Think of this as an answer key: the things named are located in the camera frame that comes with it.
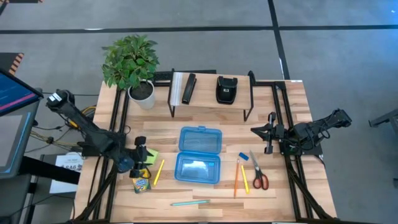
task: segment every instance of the orange pencil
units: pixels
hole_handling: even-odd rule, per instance
[[[234,198],[236,198],[236,189],[238,188],[238,171],[239,171],[239,159],[236,161],[236,176],[235,176]]]

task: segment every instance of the blue plastic container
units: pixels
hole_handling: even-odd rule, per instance
[[[218,129],[204,126],[181,129],[174,177],[177,180],[204,184],[217,184],[220,181],[221,152],[223,134]]]

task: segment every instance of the yellow pencil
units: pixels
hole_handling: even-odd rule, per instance
[[[248,186],[248,180],[246,180],[246,174],[244,173],[244,168],[243,165],[241,166],[242,168],[242,175],[243,175],[243,180],[244,180],[244,187],[246,188],[246,193],[249,194],[250,193],[250,189]]]
[[[162,171],[162,168],[163,168],[163,164],[164,164],[164,160],[162,160],[162,163],[160,164],[159,170],[157,171],[156,178],[155,178],[155,181],[154,181],[154,186],[156,186],[157,180],[159,179],[160,172]]]

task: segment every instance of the light blue pencil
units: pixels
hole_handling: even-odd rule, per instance
[[[201,200],[201,201],[196,201],[196,202],[179,202],[179,203],[173,203],[171,206],[180,206],[180,205],[195,205],[199,203],[209,203],[210,200]]]

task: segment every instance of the blue eraser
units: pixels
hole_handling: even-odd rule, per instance
[[[243,152],[239,153],[239,156],[242,157],[242,159],[244,159],[245,161],[249,160],[249,157],[245,154],[243,154]]]

